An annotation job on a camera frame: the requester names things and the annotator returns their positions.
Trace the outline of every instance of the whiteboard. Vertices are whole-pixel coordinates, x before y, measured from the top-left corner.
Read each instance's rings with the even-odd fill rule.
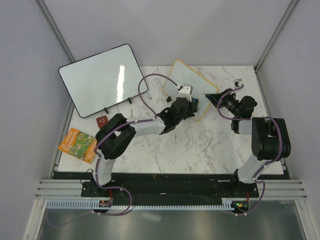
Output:
[[[169,78],[176,83],[183,83],[184,85],[192,86],[191,95],[193,98],[198,100],[197,112],[194,113],[194,118],[197,121],[200,121],[208,107],[211,105],[211,102],[206,98],[205,94],[218,93],[219,88],[181,60],[177,60],[173,64]],[[165,81],[163,92],[173,100],[179,97],[176,86],[170,84],[170,82],[168,83],[168,80]]]
[[[76,60],[130,44],[141,66],[252,66],[291,0],[43,1]]]
[[[143,78],[128,44],[62,66],[59,74],[82,118],[137,96]],[[144,81],[140,91],[147,90]]]

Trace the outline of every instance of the small brown object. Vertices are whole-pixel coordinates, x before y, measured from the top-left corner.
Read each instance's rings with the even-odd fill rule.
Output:
[[[96,118],[96,123],[98,124],[99,129],[102,129],[108,122],[108,118],[106,115],[100,116]]]

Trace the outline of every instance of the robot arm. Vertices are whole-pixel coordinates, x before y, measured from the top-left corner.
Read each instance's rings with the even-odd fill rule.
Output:
[[[274,118],[280,132],[276,130],[275,123],[269,117],[252,117],[256,101],[251,96],[244,96],[241,101],[236,100],[236,94],[230,94],[232,90],[226,89],[222,93],[206,94],[205,96],[216,108],[225,107],[234,115],[231,120],[231,129],[236,134],[251,135],[252,154],[239,169],[235,170],[231,178],[234,188],[250,187],[263,173],[267,166],[280,161],[290,155],[291,144],[282,118]],[[281,153],[279,153],[279,137],[281,139]]]
[[[105,136],[125,124],[118,130],[118,134],[112,133],[108,139],[101,143],[101,150],[104,160],[100,161],[98,168],[98,182],[105,185],[111,180],[111,173],[116,158],[121,156],[133,138],[156,134],[162,135],[171,132],[182,121],[190,117],[194,117],[197,112],[198,100],[191,96],[192,86],[183,85],[178,89],[179,97],[172,103],[170,107],[163,109],[157,114],[157,118],[153,121],[149,119],[126,119],[121,113],[114,115],[108,123],[96,134],[97,143],[102,141]]]

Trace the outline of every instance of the cable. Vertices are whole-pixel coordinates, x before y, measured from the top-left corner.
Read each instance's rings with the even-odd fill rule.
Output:
[[[236,208],[238,209],[238,210],[240,210],[241,212],[243,212],[243,213],[247,213],[248,212],[248,210],[247,211],[245,211],[245,210],[242,210],[240,207],[238,207],[238,206],[236,206]]]
[[[61,228],[61,227],[65,226],[65,225],[67,225],[67,224],[70,224],[70,223],[72,223],[73,221],[78,220],[78,219],[80,219],[80,218],[82,218],[82,217],[84,217],[84,216],[86,216],[86,215],[94,214],[94,213],[95,213],[95,212],[94,212],[93,210],[92,210],[92,211],[86,211],[86,212],[84,212],[84,213],[76,216],[75,218],[73,218],[73,219],[71,219],[71,220],[69,220],[69,221],[66,221],[66,222],[64,222],[64,223],[62,223],[62,224],[58,224],[58,225],[49,222],[49,218],[48,218],[49,213],[47,213],[46,216],[45,216],[45,221],[46,221],[46,223],[47,223],[50,227],[55,228],[55,229],[58,229],[58,228]]]
[[[95,172],[92,168],[89,168],[87,171],[85,171],[85,173],[84,173],[84,174],[86,174],[89,170],[91,170],[91,171],[92,171],[92,173],[94,173],[94,172]]]
[[[228,120],[236,120],[236,121],[241,121],[241,120],[251,120],[251,118],[231,118],[231,117],[227,117],[227,116],[224,116],[221,111],[220,111],[220,104],[222,103],[223,99],[225,96],[229,95],[230,93],[233,93],[233,92],[236,92],[240,89],[243,89],[245,85],[241,85],[240,87],[237,87],[235,89],[232,89],[228,92],[226,92],[225,94],[222,95],[222,97],[219,99],[218,101],[218,104],[217,104],[217,110],[218,110],[218,113],[220,114],[221,117],[223,117],[224,119],[228,119]],[[264,119],[270,119],[272,121],[272,123],[274,124],[275,126],[275,129],[276,129],[276,133],[278,134],[278,140],[279,140],[279,147],[278,147],[278,154],[275,156],[275,158],[273,160],[270,160],[268,162],[266,162],[264,165],[262,165],[256,172],[255,174],[253,175],[253,180],[255,183],[257,184],[263,184],[263,187],[262,187],[262,193],[257,201],[257,203],[253,206],[253,208],[249,209],[247,212],[244,212],[244,213],[236,213],[235,215],[236,216],[246,216],[248,213],[252,212],[259,204],[260,202],[262,201],[262,198],[265,194],[265,191],[266,191],[266,182],[261,180],[261,181],[258,181],[256,179],[257,175],[265,168],[265,166],[269,165],[269,164],[272,164],[276,161],[279,160],[280,156],[281,156],[281,153],[282,153],[282,136],[281,136],[281,132],[280,132],[280,128],[276,122],[276,120],[273,119],[273,117],[270,117],[270,116],[265,116]]]
[[[223,117],[224,119],[228,119],[228,120],[236,120],[236,121],[240,121],[240,120],[251,120],[251,118],[232,118],[232,117],[227,117],[225,115],[223,115],[220,111],[220,104],[222,103],[222,100],[225,98],[225,96],[229,95],[230,93],[236,92],[240,89],[243,89],[245,85],[241,85],[235,89],[232,89],[230,91],[227,91],[225,94],[222,95],[222,97],[219,99],[218,101],[218,105],[216,106],[218,113],[220,114],[221,117]]]
[[[99,188],[101,189],[104,189],[104,190],[111,190],[111,189],[121,189],[121,190],[124,190],[128,193],[129,197],[130,197],[130,202],[129,202],[129,205],[128,207],[123,210],[122,212],[119,212],[119,213],[100,213],[102,215],[108,215],[108,216],[120,216],[120,215],[124,215],[126,214],[130,207],[132,206],[132,195],[131,193],[124,187],[122,186],[108,186],[108,187],[104,187],[104,186],[101,186],[100,183],[99,183],[99,178],[98,178],[98,170],[99,170],[99,164],[100,164],[100,161],[101,161],[101,157],[102,155],[97,151],[98,148],[101,146],[101,144],[107,140],[112,134],[114,134],[116,131],[122,129],[123,127],[127,126],[127,125],[130,125],[130,124],[139,124],[139,123],[146,123],[146,122],[152,122],[154,121],[156,118],[157,118],[157,114],[156,112],[144,101],[144,99],[142,98],[142,95],[141,95],[141,91],[140,91],[140,86],[141,86],[141,83],[143,80],[145,80],[146,78],[150,77],[150,76],[160,76],[160,77],[163,77],[167,80],[169,80],[170,82],[172,82],[175,86],[178,86],[178,84],[176,84],[171,78],[165,76],[165,75],[162,75],[162,74],[159,74],[159,73],[151,73],[151,74],[148,74],[146,76],[144,76],[140,81],[139,81],[139,84],[138,84],[138,95],[141,99],[141,101],[143,102],[143,104],[154,114],[154,118],[150,118],[150,119],[144,119],[144,120],[136,120],[136,121],[129,121],[129,122],[126,122],[124,124],[121,124],[120,126],[116,127],[115,129],[113,129],[111,132],[109,132],[103,139],[101,139],[101,141],[99,141],[99,143],[96,145],[95,149],[94,149],[94,152],[98,155],[98,160],[96,162],[96,165],[95,165],[95,174],[96,174],[96,184]]]
[[[248,203],[249,199],[250,199],[250,194],[249,194],[249,192],[246,192],[246,200],[245,201]]]
[[[144,104],[149,110],[151,110],[151,112],[154,114],[154,118],[142,119],[142,120],[136,120],[136,121],[126,122],[126,123],[124,123],[124,124],[116,127],[116,128],[113,129],[111,132],[109,132],[109,133],[96,145],[96,147],[95,147],[95,149],[94,149],[94,152],[95,152],[95,153],[98,155],[98,157],[99,157],[98,160],[97,160],[97,162],[96,162],[96,165],[95,165],[96,184],[98,185],[99,188],[105,189],[105,190],[112,190],[112,189],[124,190],[125,192],[128,193],[129,198],[130,198],[130,202],[129,202],[128,207],[127,207],[125,210],[123,210],[122,212],[118,212],[118,213],[100,212],[100,213],[99,213],[100,215],[121,216],[121,215],[124,215],[124,214],[128,213],[129,210],[130,210],[130,207],[132,206],[132,200],[133,200],[133,199],[132,199],[132,195],[131,195],[131,193],[130,193],[125,187],[122,187],[122,186],[109,186],[109,187],[104,187],[104,186],[101,186],[101,185],[100,185],[99,180],[98,180],[98,169],[99,169],[99,163],[100,163],[100,161],[101,161],[101,157],[102,157],[102,156],[101,156],[101,154],[100,154],[99,152],[97,152],[97,149],[101,146],[101,144],[102,144],[105,140],[107,140],[112,134],[114,134],[116,131],[120,130],[121,128],[123,128],[123,127],[125,127],[125,126],[127,126],[127,125],[130,125],[130,124],[139,124],[139,123],[152,122],[152,121],[154,121],[154,120],[157,118],[156,112],[144,101],[144,99],[142,98],[142,95],[141,95],[141,91],[140,91],[140,86],[141,86],[142,81],[145,80],[146,78],[150,77],[150,76],[163,77],[163,78],[169,80],[170,82],[172,82],[175,86],[178,86],[178,84],[177,84],[176,82],[174,82],[171,78],[169,78],[169,77],[167,77],[167,76],[165,76],[165,75],[162,75],[162,74],[160,74],[160,73],[152,73],[152,74],[148,74],[148,75],[144,76],[144,77],[139,81],[139,84],[138,84],[138,95],[139,95],[141,101],[143,102],[143,104]],[[65,223],[63,223],[63,224],[59,224],[59,225],[55,225],[55,224],[52,224],[51,222],[49,222],[48,214],[47,214],[46,217],[45,217],[45,221],[47,222],[47,224],[48,224],[49,226],[51,226],[51,227],[53,227],[53,228],[60,228],[60,227],[63,227],[63,226],[65,226],[65,225],[69,224],[69,223],[72,223],[73,221],[75,221],[75,220],[77,220],[77,219],[79,219],[79,218],[82,218],[82,217],[84,217],[84,216],[86,216],[86,215],[89,215],[89,214],[91,214],[91,213],[94,213],[94,211],[92,210],[92,211],[90,211],[90,212],[89,212],[89,211],[88,211],[88,212],[85,212],[85,213],[80,214],[80,215],[76,216],[75,218],[73,218],[73,219],[71,219],[71,220],[69,220],[69,221],[67,221],[67,222],[65,222]]]
[[[162,75],[160,73],[151,73],[151,74],[148,74],[148,75],[145,75],[140,81],[139,81],[139,84],[138,84],[138,95],[141,99],[141,101],[143,102],[143,104],[154,114],[154,119],[157,118],[157,113],[145,102],[145,100],[142,98],[142,95],[141,95],[141,92],[140,92],[140,85],[142,83],[143,80],[145,80],[146,78],[148,77],[151,77],[151,76],[159,76],[159,77],[163,77],[167,80],[169,80],[170,82],[172,82],[176,87],[178,86],[178,84],[176,84],[175,81],[173,81],[171,78],[165,76],[165,75]]]

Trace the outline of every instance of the white cable tray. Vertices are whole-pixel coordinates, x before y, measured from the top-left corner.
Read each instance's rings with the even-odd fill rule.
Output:
[[[125,210],[128,206],[116,205],[112,207],[105,207],[99,205],[99,200],[84,200],[84,199],[49,199],[46,208],[47,209],[111,209],[111,210]],[[234,210],[231,207],[230,200],[223,200],[222,205],[162,205],[162,206],[147,206],[137,205],[132,206],[133,210]]]

